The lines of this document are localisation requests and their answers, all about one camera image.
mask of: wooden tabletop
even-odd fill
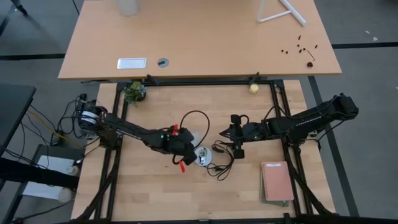
[[[120,15],[115,1],[85,1],[59,78],[341,73],[313,0],[289,1],[306,27],[291,14],[258,24],[259,1],[142,0],[139,12],[129,17]],[[263,16],[283,11],[278,0],[267,0]],[[146,58],[147,65],[119,70],[119,58]],[[160,58],[169,66],[160,68]]]
[[[285,87],[292,114],[305,110],[300,82],[285,81]],[[115,89],[115,84],[102,84],[98,104],[111,110]],[[158,86],[148,88],[147,98],[137,108],[129,106],[126,120],[155,129],[179,123],[190,110],[202,110],[211,121],[210,131],[202,145],[210,147],[217,139],[228,141],[218,133],[229,126],[231,114],[246,114],[251,121],[260,121],[271,106],[268,85],[261,85],[256,95],[250,94],[248,87],[242,85]],[[205,133],[206,125],[202,114],[188,115],[183,124],[197,136]],[[333,201],[316,144],[309,141],[300,148],[308,186],[324,206],[333,211]],[[235,160],[229,176],[224,181],[217,181],[207,174],[205,168],[196,164],[187,166],[183,174],[179,166],[172,164],[172,156],[151,151],[137,139],[125,136],[113,220],[280,218],[284,212],[294,216],[292,203],[284,208],[259,201],[260,163],[284,160],[280,140],[246,143],[243,149],[246,157]],[[216,164],[228,163],[225,154],[213,156]],[[99,186],[103,157],[104,149],[99,148],[85,158],[72,218],[79,216],[93,199]],[[301,190],[299,195],[305,210]],[[105,198],[103,214],[108,204],[107,195]]]

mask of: yellow cable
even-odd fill
[[[58,137],[60,137],[60,138],[63,138],[64,140],[66,140],[66,141],[68,141],[68,142],[70,142],[70,143],[72,143],[72,144],[74,144],[74,145],[76,145],[77,147],[79,147],[80,149],[83,149],[83,147],[81,147],[79,144],[77,144],[76,142],[74,142],[74,141],[72,141],[71,139],[68,139],[68,138],[66,138],[66,137],[64,137],[64,136],[62,136],[62,135],[60,135],[60,134],[58,134],[58,133],[56,133],[55,131],[53,131],[45,122],[44,122],[44,120],[40,117],[40,116],[38,116],[37,114],[35,114],[33,111],[31,111],[31,110],[28,110],[28,112],[29,113],[31,113],[33,116],[35,116],[51,133],[53,133],[54,135],[56,135],[56,136],[58,136]]]

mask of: pink notebook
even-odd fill
[[[285,161],[262,162],[261,172],[266,200],[288,201],[294,199],[289,170]]]

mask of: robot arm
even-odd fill
[[[229,138],[236,159],[244,158],[241,146],[244,142],[265,141],[286,137],[290,144],[300,144],[312,131],[323,131],[332,121],[347,121],[358,115],[358,107],[351,97],[341,94],[317,107],[293,116],[264,118],[260,123],[248,122],[241,126],[246,115],[231,115],[229,128],[220,135]]]
[[[82,112],[80,128],[94,132],[101,137],[101,143],[114,147],[118,141],[118,132],[141,140],[153,151],[163,154],[183,156],[186,165],[197,158],[191,143],[193,136],[186,128],[177,125],[163,129],[148,130],[108,113],[101,106],[91,106]]]

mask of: gray floor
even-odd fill
[[[81,8],[82,0],[75,0]],[[396,0],[316,0],[332,44],[398,41],[398,1]],[[70,0],[23,1],[30,19],[15,12],[0,36],[0,55],[65,53],[78,15]],[[0,21],[11,3],[0,0]],[[361,216],[398,219],[398,48],[341,49],[335,51],[343,75],[318,77],[324,100],[340,92],[352,96],[360,108],[359,116],[335,130],[344,166]],[[58,121],[65,105],[80,93],[93,99],[97,84],[57,80],[62,59],[0,61],[2,82],[36,86],[33,105],[52,121]],[[308,106],[315,106],[306,77],[300,77]],[[39,126],[48,139],[47,131]],[[22,132],[17,130],[9,148],[21,152]],[[24,155],[32,157],[40,139],[26,132]],[[327,141],[322,141],[322,159],[337,212],[348,214]],[[15,191],[7,184],[0,194],[0,219]],[[17,214],[21,217],[58,205],[53,200],[25,198]],[[67,221],[72,205],[26,223]]]

